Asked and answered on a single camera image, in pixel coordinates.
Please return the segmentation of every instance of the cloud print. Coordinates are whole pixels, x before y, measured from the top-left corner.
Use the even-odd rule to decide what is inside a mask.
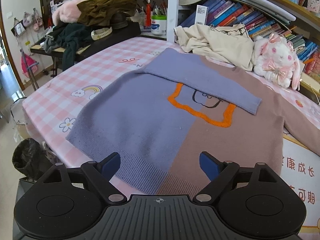
[[[78,89],[77,91],[72,92],[73,97],[83,97],[84,96],[84,90]]]
[[[89,96],[89,99],[92,100],[94,99],[100,92],[94,93],[91,96]]]

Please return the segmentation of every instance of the flower print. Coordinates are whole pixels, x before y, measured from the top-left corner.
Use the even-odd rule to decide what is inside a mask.
[[[72,129],[73,123],[75,122],[75,120],[76,120],[75,118],[72,118],[72,119],[66,118],[64,122],[59,125],[59,127],[63,128],[62,129],[63,132],[66,132],[69,129]]]

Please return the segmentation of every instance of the white shelf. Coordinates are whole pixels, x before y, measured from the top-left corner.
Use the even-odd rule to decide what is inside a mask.
[[[178,5],[178,10],[190,10],[188,5]]]

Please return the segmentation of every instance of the pink plush toy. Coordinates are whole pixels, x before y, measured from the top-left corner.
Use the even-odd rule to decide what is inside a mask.
[[[77,7],[78,3],[87,0],[70,0],[64,2],[58,9],[52,14],[52,22],[55,26],[59,21],[64,23],[76,23],[81,15],[80,10]]]
[[[288,88],[292,79],[292,88],[300,84],[300,64],[292,42],[277,33],[269,38],[258,37],[254,43],[253,71],[267,80]]]

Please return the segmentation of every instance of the red tassel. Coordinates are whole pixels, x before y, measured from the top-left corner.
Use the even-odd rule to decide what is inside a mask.
[[[147,8],[146,8],[146,27],[150,27],[151,26],[151,5],[150,3],[147,4]]]

